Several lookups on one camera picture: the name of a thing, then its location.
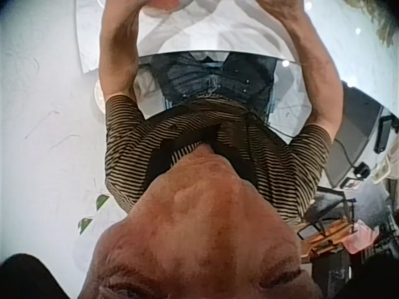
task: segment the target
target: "electrical cable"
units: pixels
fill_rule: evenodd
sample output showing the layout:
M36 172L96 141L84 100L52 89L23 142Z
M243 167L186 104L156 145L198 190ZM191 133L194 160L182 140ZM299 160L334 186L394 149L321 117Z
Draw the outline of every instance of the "electrical cable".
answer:
M346 159L347 159L347 161L348 161L350 167L356 168L356 166L355 166L355 165L353 164L353 162L350 160L349 155L348 155L348 152L347 152L347 149L346 149L345 146L342 144L342 142L339 141L338 139L335 139L335 142L337 142L337 143L341 146L341 148L343 149L344 155L345 155L345 157L346 157Z

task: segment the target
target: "eye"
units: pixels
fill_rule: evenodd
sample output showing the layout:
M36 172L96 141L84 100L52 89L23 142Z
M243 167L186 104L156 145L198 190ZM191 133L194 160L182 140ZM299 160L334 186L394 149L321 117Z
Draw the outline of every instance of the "eye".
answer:
M262 288L273 288L278 285L283 285L283 284L289 283L289 282L293 281L295 278L297 278L301 273L302 273L301 269L298 269L298 270L292 271L292 272L285 272L285 273L279 275L277 278L262 282L261 287Z
M102 298L106 299L153 299L138 288L130 285L100 287Z

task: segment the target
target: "dark fabric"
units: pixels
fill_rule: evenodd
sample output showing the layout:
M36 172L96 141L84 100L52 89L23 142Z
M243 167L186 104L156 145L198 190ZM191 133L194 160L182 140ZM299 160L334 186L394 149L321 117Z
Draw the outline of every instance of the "dark fabric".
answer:
M154 55L150 70L163 96L177 106L201 97L223 97L262 120L274 85L277 59L232 52L224 62L197 61L189 52Z
M0 266L1 298L64 299L67 294L43 263L27 254L17 254Z

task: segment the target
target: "hand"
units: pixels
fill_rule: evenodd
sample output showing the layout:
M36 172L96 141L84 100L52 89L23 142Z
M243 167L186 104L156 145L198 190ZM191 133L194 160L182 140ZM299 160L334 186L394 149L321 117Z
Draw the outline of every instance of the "hand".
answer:
M280 22L296 19L305 13L304 0L256 0L272 17Z

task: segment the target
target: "white surface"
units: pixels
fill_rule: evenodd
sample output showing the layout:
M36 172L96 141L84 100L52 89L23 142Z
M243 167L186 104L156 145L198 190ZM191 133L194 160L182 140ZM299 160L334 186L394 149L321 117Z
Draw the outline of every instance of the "white surface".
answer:
M306 0L307 12L331 53L342 80L399 116L398 34L390 48L378 24L344 0ZM102 10L97 0L77 0L77 35L84 72L99 64ZM182 11L140 15L141 56L183 50L227 50L296 60L291 39L255 0L196 0Z
M105 191L98 76L82 73L75 1L8 1L0 26L0 259L35 255L77 298L77 224Z

